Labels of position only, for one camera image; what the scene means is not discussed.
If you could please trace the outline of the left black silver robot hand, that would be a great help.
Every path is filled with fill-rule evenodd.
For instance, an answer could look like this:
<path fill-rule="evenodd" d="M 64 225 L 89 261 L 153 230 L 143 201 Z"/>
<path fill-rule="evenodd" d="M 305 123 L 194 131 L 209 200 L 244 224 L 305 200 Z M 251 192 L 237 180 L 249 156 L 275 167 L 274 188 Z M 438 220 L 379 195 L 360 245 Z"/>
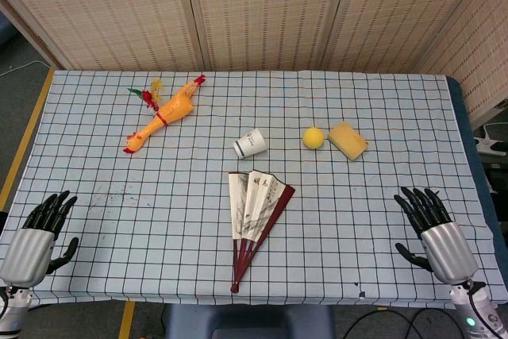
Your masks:
<path fill-rule="evenodd" d="M 49 196 L 32 210 L 9 244 L 1 265 L 1 281 L 9 287 L 35 287 L 71 261 L 78 249 L 77 237 L 71 239 L 62 256 L 53 259 L 52 252 L 76 201 L 64 191 Z"/>

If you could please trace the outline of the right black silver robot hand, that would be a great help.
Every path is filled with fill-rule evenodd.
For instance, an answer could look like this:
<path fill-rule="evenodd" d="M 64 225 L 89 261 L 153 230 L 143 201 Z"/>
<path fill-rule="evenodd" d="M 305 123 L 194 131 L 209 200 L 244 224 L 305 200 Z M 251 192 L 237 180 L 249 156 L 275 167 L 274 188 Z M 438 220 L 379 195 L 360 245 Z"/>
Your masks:
<path fill-rule="evenodd" d="M 460 227 L 451 219 L 444 203 L 429 188 L 401 188 L 394 200 L 417 234 L 425 256 L 417 256 L 403 244 L 395 245 L 411 264 L 432 272 L 442 283 L 458 285 L 472 280 L 479 266 Z"/>

